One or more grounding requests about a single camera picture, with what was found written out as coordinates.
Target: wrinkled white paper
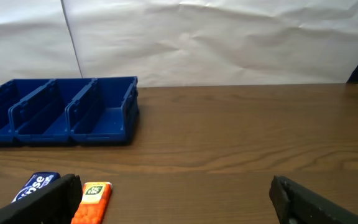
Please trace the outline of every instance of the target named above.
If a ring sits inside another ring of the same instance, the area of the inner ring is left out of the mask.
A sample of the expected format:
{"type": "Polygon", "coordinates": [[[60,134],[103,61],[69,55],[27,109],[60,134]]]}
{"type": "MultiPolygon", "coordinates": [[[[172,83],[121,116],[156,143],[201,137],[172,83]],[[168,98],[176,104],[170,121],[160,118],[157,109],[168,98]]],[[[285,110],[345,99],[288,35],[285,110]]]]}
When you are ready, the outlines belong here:
{"type": "Polygon", "coordinates": [[[0,0],[0,85],[81,77],[59,0],[0,0]]]}
{"type": "Polygon", "coordinates": [[[64,0],[84,77],[140,86],[344,83],[358,0],[64,0]]]}

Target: blue storage bin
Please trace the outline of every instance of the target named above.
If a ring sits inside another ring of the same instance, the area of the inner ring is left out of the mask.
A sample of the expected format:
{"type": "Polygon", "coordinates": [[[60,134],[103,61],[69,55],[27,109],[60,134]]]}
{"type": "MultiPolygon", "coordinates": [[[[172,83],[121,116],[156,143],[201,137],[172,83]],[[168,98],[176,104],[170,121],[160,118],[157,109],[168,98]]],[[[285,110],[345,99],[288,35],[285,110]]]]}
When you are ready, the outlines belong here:
{"type": "Polygon", "coordinates": [[[54,79],[9,109],[14,136],[27,143],[67,142],[66,107],[90,78],[54,79]]]}
{"type": "Polygon", "coordinates": [[[8,109],[49,79],[11,80],[0,86],[0,142],[13,142],[8,109]]]}
{"type": "Polygon", "coordinates": [[[137,77],[97,78],[67,108],[70,136],[78,142],[126,142],[134,132],[137,77]]]}

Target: wooden table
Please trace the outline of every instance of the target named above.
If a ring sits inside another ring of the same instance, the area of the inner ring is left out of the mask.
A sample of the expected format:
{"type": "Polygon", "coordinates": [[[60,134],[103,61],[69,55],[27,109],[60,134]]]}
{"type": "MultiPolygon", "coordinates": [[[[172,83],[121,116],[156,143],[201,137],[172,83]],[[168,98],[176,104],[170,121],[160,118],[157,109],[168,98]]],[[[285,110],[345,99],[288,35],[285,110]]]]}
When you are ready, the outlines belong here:
{"type": "Polygon", "coordinates": [[[134,142],[0,148],[0,208],[34,172],[110,181],[104,223],[278,223],[286,175],[358,214],[358,86],[140,88],[134,142]]]}

